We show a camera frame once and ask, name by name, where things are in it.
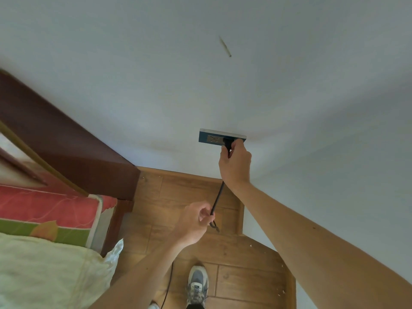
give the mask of power cord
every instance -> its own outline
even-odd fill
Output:
[[[229,152],[230,152],[230,150],[232,149],[232,143],[233,143],[234,140],[233,140],[233,139],[223,139],[223,141],[224,141],[225,147],[227,148],[227,156],[229,157],[229,156],[230,156]],[[212,210],[210,211],[210,215],[213,215],[213,213],[215,212],[216,204],[218,203],[219,197],[220,197],[220,195],[221,195],[221,193],[222,193],[222,191],[223,191],[223,187],[224,187],[224,182],[222,181],[222,185],[220,186],[219,193],[218,193],[218,195],[217,195],[217,197],[216,197],[216,199],[215,199],[215,202],[214,202],[214,204],[213,204]],[[210,223],[210,226],[211,226],[212,228],[216,229],[216,231],[220,232],[218,226],[216,225],[216,222],[214,222],[214,221],[211,222],[211,223]],[[174,262],[172,262],[172,267],[171,267],[171,269],[170,269],[169,284],[167,285],[166,295],[164,296],[163,304],[162,304],[162,306],[160,307],[160,309],[163,309],[164,303],[166,302],[167,294],[169,293],[170,283],[172,282],[173,265],[174,265]]]

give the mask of wooden floor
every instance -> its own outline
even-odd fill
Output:
[[[162,242],[186,205],[204,199],[213,204],[219,186],[218,182],[143,171],[133,213],[124,218],[121,227],[124,250],[112,282]],[[197,244],[178,255],[164,309],[186,307],[188,274],[199,262],[209,276],[207,308],[286,308],[286,266],[277,252],[236,234],[238,216],[239,200],[225,189],[216,209],[221,233],[209,227]],[[169,276],[170,272],[156,294],[159,305]]]

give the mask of shoe tongue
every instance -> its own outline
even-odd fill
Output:
[[[200,283],[198,283],[198,282],[193,282],[191,285],[190,285],[190,287],[191,288],[196,288],[196,289],[198,289],[198,290],[202,290],[202,287],[203,287],[203,285],[202,284],[200,284]]]

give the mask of pant leg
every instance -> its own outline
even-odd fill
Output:
[[[201,304],[190,304],[186,309],[204,309]]]

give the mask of blue outlet plate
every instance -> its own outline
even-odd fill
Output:
[[[246,141],[246,135],[227,133],[222,131],[200,129],[199,131],[199,142],[214,144],[214,145],[224,145],[224,139],[242,139],[243,142]]]

